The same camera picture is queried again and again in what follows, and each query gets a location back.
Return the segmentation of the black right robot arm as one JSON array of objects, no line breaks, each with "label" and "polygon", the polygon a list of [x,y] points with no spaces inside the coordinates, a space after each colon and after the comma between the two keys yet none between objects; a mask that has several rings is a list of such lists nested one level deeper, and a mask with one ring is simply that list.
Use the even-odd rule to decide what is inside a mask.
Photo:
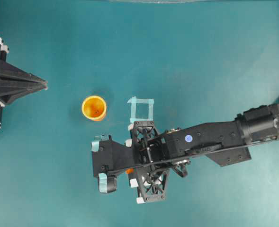
[{"label": "black right robot arm", "polygon": [[187,176],[193,157],[206,156],[219,166],[251,159],[249,146],[279,140],[279,103],[262,105],[237,115],[233,121],[203,123],[159,133],[152,119],[131,120],[131,139],[138,164],[128,169],[137,189],[137,203],[162,201],[170,171]]}]

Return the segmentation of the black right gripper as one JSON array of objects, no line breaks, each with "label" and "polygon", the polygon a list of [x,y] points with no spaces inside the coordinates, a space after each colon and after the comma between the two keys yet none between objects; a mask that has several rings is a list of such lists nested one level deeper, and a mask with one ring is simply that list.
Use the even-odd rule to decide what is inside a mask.
[{"label": "black right gripper", "polygon": [[166,198],[166,187],[169,169],[180,177],[188,175],[186,165],[189,159],[171,161],[164,137],[155,127],[154,121],[135,121],[128,126],[131,139],[125,141],[127,147],[134,147],[142,164],[129,174],[129,185],[137,189],[137,204],[163,201]]}]

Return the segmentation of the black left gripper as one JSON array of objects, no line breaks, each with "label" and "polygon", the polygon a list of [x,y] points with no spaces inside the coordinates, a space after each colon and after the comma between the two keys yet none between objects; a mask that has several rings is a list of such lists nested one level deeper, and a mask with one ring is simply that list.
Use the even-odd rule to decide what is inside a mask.
[{"label": "black left gripper", "polygon": [[5,105],[34,92],[48,89],[47,81],[5,62],[8,53],[9,48],[0,37],[0,77],[26,82],[0,82],[0,129]]}]

